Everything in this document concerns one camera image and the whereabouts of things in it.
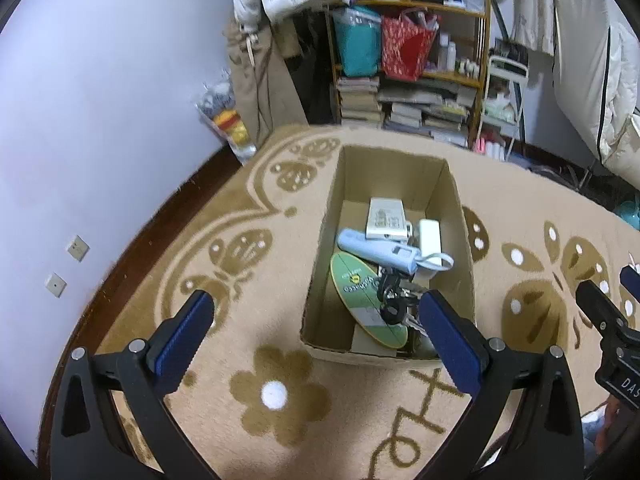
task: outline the blue gripper pad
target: blue gripper pad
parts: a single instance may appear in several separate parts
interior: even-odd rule
[[[456,388],[475,398],[489,361],[480,342],[484,340],[481,333],[469,320],[456,314],[437,290],[422,295],[418,318]]]
[[[620,271],[620,283],[636,298],[636,301],[640,301],[640,274],[633,267],[623,267]]]
[[[178,389],[213,323],[213,298],[195,290],[174,317],[165,319],[149,339],[146,366],[160,397]]]

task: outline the teal object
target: teal object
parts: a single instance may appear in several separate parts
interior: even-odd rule
[[[640,230],[640,195],[638,193],[636,193],[635,202],[623,202],[613,212],[631,227]]]
[[[382,17],[360,6],[343,7],[332,14],[344,75],[376,75],[382,50]]]

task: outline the beige blanket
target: beige blanket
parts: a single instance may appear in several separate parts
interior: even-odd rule
[[[119,351],[148,337],[195,288],[216,298],[210,335],[166,398],[212,468],[231,480],[412,479],[469,401],[440,367],[357,367],[313,360],[301,348],[322,213],[338,150],[348,143],[447,159],[465,205],[479,329],[514,348],[541,351],[558,341],[581,412],[603,402],[593,380],[600,338],[574,290],[592,279],[635,326],[638,306],[618,273],[630,253],[640,259],[637,232],[570,190],[446,144],[367,128],[289,130],[274,135],[177,237],[101,348]],[[153,464],[116,400],[139,456]],[[516,402],[495,436],[508,428]]]

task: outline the hand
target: hand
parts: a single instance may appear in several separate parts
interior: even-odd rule
[[[596,436],[595,445],[597,454],[602,454],[604,450],[607,449],[607,446],[609,444],[607,442],[607,434],[609,433],[609,428],[611,428],[614,421],[616,420],[616,417],[618,416],[618,410],[620,409],[621,405],[622,403],[613,395],[610,395],[609,399],[607,399],[607,407],[604,412],[604,426]]]

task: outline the red patterned bag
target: red patterned bag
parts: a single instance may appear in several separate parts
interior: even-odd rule
[[[415,25],[406,15],[425,9],[407,9],[398,19],[382,18],[382,70],[393,79],[417,81],[431,50],[436,30]]]

